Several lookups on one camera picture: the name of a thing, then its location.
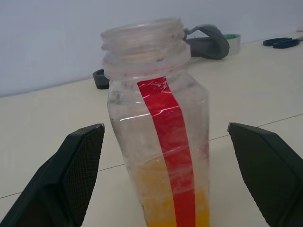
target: black object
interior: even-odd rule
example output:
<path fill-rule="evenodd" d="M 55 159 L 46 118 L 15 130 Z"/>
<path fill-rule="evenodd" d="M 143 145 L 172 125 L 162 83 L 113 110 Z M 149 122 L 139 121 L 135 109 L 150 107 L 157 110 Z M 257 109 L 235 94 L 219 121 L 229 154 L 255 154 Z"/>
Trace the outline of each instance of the black object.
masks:
<path fill-rule="evenodd" d="M 102 124 L 68 135 L 35 173 L 0 227 L 79 227 L 92 195 L 104 136 Z"/>
<path fill-rule="evenodd" d="M 98 89 L 108 89 L 109 87 L 109 79 L 104 76 L 104 70 L 98 70 L 93 73 L 93 77 L 95 80 L 95 84 Z"/>
<path fill-rule="evenodd" d="M 272 46 L 275 49 L 286 49 L 299 45 L 301 41 L 303 41 L 303 37 L 297 39 L 292 39 L 292 38 L 267 39 L 263 41 L 263 45 Z"/>
<path fill-rule="evenodd" d="M 195 31 L 201 31 L 209 37 L 186 39 L 187 35 Z M 200 25 L 191 30 L 184 29 L 185 36 L 183 40 L 190 45 L 192 57 L 202 57 L 220 60 L 225 58 L 229 52 L 229 43 L 214 25 Z"/>
<path fill-rule="evenodd" d="M 230 123 L 243 180 L 271 227 L 303 226 L 303 160 L 275 133 Z"/>
<path fill-rule="evenodd" d="M 272 46 L 275 43 L 285 40 L 292 40 L 292 38 L 276 38 L 276 39 L 267 39 L 263 41 L 263 46 Z"/>
<path fill-rule="evenodd" d="M 278 43 L 273 44 L 273 48 L 275 49 L 285 49 L 285 48 L 290 48 L 293 46 L 297 46 L 300 44 L 299 39 L 292 39 L 292 40 L 284 40 L 280 41 Z"/>

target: gray tape dispenser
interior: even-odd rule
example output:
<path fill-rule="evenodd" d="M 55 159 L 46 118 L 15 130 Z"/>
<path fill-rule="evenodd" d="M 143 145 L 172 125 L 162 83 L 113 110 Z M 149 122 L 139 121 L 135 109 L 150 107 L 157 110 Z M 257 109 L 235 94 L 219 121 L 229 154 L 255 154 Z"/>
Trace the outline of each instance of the gray tape dispenser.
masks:
<path fill-rule="evenodd" d="M 208 37 L 187 39 L 187 35 L 190 35 L 197 30 L 203 32 Z M 185 36 L 183 40 L 190 45 L 192 57 L 220 60 L 228 55 L 230 48 L 229 43 L 216 26 L 200 25 L 191 30 L 185 28 L 184 33 Z"/>

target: black gripper pad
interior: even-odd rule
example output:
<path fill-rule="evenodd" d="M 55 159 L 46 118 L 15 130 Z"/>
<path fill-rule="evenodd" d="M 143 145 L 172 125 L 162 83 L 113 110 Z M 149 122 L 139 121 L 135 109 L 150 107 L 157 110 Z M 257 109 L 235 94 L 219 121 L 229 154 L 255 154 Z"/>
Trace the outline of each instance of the black gripper pad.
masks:
<path fill-rule="evenodd" d="M 303 160 L 275 133 L 230 123 L 243 180 L 271 227 L 303 227 Z"/>
<path fill-rule="evenodd" d="M 68 135 L 0 227 L 80 227 L 95 186 L 104 133 L 104 125 L 96 124 Z"/>

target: tape roll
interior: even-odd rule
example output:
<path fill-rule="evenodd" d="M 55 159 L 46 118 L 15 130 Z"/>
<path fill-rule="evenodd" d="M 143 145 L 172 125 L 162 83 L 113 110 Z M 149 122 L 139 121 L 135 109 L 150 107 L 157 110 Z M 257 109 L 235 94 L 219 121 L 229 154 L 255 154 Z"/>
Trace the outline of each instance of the tape roll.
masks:
<path fill-rule="evenodd" d="M 229 43 L 229 53 L 227 56 L 235 55 L 240 52 L 241 49 L 241 35 L 239 34 L 226 34 L 224 38 Z"/>

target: bottle neck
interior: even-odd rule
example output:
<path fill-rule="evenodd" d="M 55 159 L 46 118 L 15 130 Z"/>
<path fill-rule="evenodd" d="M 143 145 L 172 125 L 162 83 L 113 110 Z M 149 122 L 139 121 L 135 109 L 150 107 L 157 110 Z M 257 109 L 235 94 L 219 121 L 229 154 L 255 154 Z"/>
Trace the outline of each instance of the bottle neck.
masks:
<path fill-rule="evenodd" d="M 180 70 L 190 59 L 183 24 L 169 18 L 101 34 L 105 75 L 110 80 L 148 80 Z"/>

